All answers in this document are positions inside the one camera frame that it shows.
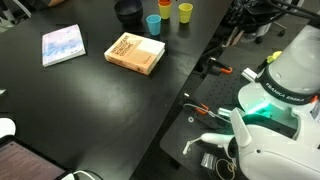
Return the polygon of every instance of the orange cup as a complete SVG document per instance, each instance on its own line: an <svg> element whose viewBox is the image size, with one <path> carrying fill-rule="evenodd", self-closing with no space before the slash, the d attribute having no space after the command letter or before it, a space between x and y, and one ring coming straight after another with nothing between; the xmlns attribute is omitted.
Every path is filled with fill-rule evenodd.
<svg viewBox="0 0 320 180"><path fill-rule="evenodd" d="M161 6L169 6L171 4L171 0L158 0L158 3Z"/></svg>

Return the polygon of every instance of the blue book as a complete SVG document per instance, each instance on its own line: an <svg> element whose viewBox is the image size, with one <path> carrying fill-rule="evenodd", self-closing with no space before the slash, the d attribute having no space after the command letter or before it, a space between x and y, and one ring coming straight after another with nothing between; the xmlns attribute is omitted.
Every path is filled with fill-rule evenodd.
<svg viewBox="0 0 320 180"><path fill-rule="evenodd" d="M79 26L73 25L42 36L44 67L85 54Z"/></svg>

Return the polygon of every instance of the blue cup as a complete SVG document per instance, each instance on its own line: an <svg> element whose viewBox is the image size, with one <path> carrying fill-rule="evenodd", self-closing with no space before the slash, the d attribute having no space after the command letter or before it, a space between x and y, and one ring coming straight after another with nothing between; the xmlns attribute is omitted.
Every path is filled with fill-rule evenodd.
<svg viewBox="0 0 320 180"><path fill-rule="evenodd" d="M148 16L146 20L150 34L153 36L159 35L161 29L161 16L153 14Z"/></svg>

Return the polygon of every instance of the black table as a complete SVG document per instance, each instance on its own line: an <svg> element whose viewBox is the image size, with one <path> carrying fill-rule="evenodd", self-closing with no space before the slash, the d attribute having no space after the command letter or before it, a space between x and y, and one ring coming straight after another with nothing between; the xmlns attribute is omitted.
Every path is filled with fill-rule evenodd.
<svg viewBox="0 0 320 180"><path fill-rule="evenodd" d="M167 51L151 76L108 63L103 52L127 31L149 37L143 21L123 27L107 0L68 0L0 35L1 116L17 136L62 165L105 179L128 179L208 44L231 0L192 1L191 22L178 23L178 2L160 40ZM144 18L158 13L143 0ZM87 54L48 68L42 35L79 24Z"/></svg>
<svg viewBox="0 0 320 180"><path fill-rule="evenodd" d="M254 70L264 58L264 55L255 54L249 50L228 47L219 58L219 61L230 65L233 68L232 74L207 75L193 96L199 102L207 105L214 113L217 113L219 107L229 110L234 107L240 107L237 96L238 91L249 82L241 77L240 74L247 67ZM188 121L189 117L193 117L195 121L190 123ZM187 141L196 139L207 132L233 134L230 124L217 118L212 118L209 115L198 114L189 108L184 108L164 135L160 147L200 179L212 179L214 178L214 173L208 172L206 168L200 166L201 160L204 153L227 159L222 148L199 141L191 145L191 151L187 155L182 154ZM226 173L224 177L231 178L230 173ZM236 179L246 178L240 171L237 171Z"/></svg>

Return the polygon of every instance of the book cover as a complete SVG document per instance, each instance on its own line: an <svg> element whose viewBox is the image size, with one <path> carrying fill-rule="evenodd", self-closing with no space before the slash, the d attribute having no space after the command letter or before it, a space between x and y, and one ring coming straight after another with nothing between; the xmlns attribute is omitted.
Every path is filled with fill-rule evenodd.
<svg viewBox="0 0 320 180"><path fill-rule="evenodd" d="M42 36L44 67L85 54L79 26L73 25Z"/></svg>
<svg viewBox="0 0 320 180"><path fill-rule="evenodd" d="M164 53L163 42L138 35L123 35L104 53L107 61L149 75Z"/></svg>

